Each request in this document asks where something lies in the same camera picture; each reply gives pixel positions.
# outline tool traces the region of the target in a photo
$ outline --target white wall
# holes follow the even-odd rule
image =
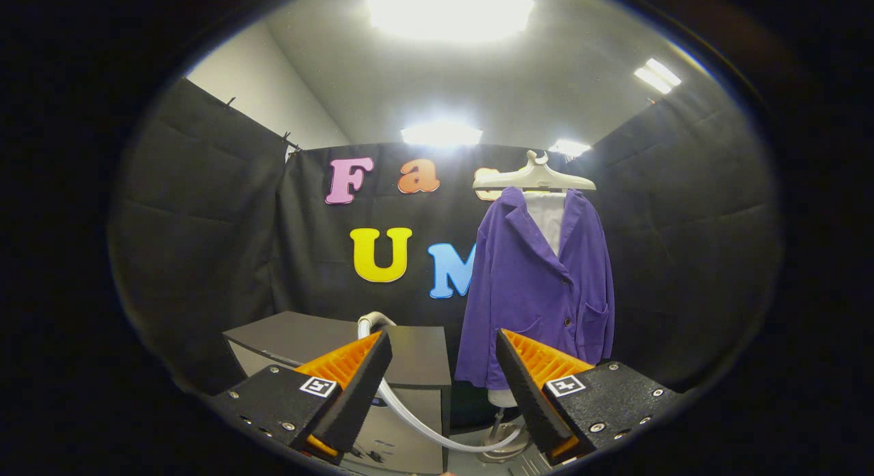
[[[265,22],[210,53],[188,80],[303,149],[350,144],[270,35]]]

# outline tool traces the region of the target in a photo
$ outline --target black backdrop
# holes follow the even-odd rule
[[[221,333],[274,313],[269,260],[286,143],[187,80],[125,152],[113,274],[143,343],[184,389],[240,379]]]
[[[486,166],[515,171],[527,162],[525,149],[480,145],[439,149],[403,143],[306,150],[288,161],[277,189],[277,219],[272,261],[272,289],[277,310],[292,310],[338,320],[357,320],[381,311],[405,326],[443,326],[447,351],[455,371],[467,296],[428,295],[434,288],[434,259],[427,248],[439,242],[455,247],[463,260],[477,242],[477,228],[490,201],[471,189],[474,171]],[[355,199],[328,205],[333,169],[338,158],[367,158]],[[400,166],[416,158],[434,162],[440,186],[431,193],[405,194],[397,189]],[[374,252],[378,266],[391,263],[391,240],[385,231],[407,227],[406,273],[390,283],[371,283],[352,265],[354,228],[380,230]]]
[[[559,171],[592,178],[614,271],[614,358],[671,388],[693,387],[761,319],[780,262],[764,147],[731,99],[684,83]],[[466,259],[490,201],[481,167],[514,171],[526,149],[383,143],[305,150],[282,164],[280,137],[190,81],[169,90],[128,151],[110,221],[115,278],[144,343],[178,383],[214,393],[240,378],[221,333],[276,311],[443,326],[455,372],[466,297],[434,299],[428,246]],[[371,158],[346,205],[328,205],[340,158]],[[400,167],[436,166],[434,192],[402,193]],[[353,267],[354,228],[408,227],[406,273],[371,283]],[[456,428],[487,423],[484,389],[453,384]]]
[[[696,385],[762,321],[783,260],[775,174],[739,105],[684,81],[567,164],[598,184],[616,296],[614,357]]]

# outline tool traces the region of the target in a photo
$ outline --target mannequin stand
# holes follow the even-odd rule
[[[518,425],[512,423],[501,423],[504,410],[505,408],[502,407],[494,415],[494,425],[492,426],[491,432],[483,439],[483,445],[497,444],[503,439],[508,438],[508,436],[518,428]],[[520,433],[511,444],[496,451],[480,452],[477,454],[477,458],[487,463],[500,464],[506,462],[521,454],[522,451],[525,450],[525,447],[528,446],[529,439],[530,436],[528,436],[528,432],[525,432],[524,427],[522,427],[522,433]]]

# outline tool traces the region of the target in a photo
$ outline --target jacket sleeve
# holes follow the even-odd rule
[[[606,250],[606,237],[604,238],[604,283],[606,293],[606,326],[604,327],[604,349],[602,351],[602,358],[610,358],[612,354],[612,331],[614,330],[615,324],[615,311],[616,304],[614,302],[614,296],[612,295],[612,268],[610,268],[610,255],[608,250]]]
[[[474,252],[474,270],[468,290],[468,304],[464,309],[462,340],[455,366],[456,380],[469,380],[477,387],[486,385],[489,370],[491,329],[491,253],[488,239],[477,232],[477,250]]]

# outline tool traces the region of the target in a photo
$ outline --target foam letter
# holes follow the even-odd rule
[[[501,171],[499,171],[497,169],[480,167],[477,169],[477,171],[474,172],[474,180],[477,180],[477,178],[480,176],[485,176],[485,175],[489,175],[489,174],[498,174],[500,172]],[[475,193],[477,193],[477,196],[479,197],[479,199],[482,199],[483,201],[494,201],[495,199],[498,199],[499,196],[501,196],[500,191],[475,191]]]
[[[380,231],[375,228],[356,228],[349,233],[352,242],[355,242],[355,272],[369,282],[393,282],[406,273],[406,240],[412,236],[412,230],[403,227],[389,228],[385,234],[391,239],[391,266],[388,268],[378,267],[373,260]]]
[[[330,162],[334,167],[334,176],[330,181],[330,193],[325,196],[325,202],[328,205],[348,205],[352,203],[355,196],[349,191],[349,184],[352,184],[352,189],[361,189],[361,184],[365,181],[365,171],[373,170],[373,159],[368,158],[338,158]]]
[[[449,280],[455,284],[458,294],[464,296],[470,286],[470,278],[474,273],[474,254],[477,245],[470,250],[467,262],[462,262],[452,244],[440,243],[430,246],[428,254],[434,256],[434,289],[429,292],[431,298],[450,298],[453,295],[449,288]]]
[[[397,189],[402,193],[409,194],[417,191],[431,193],[440,187],[440,181],[437,180],[437,168],[434,167],[434,162],[427,158],[410,160],[400,166],[400,171],[403,175],[397,181]]]

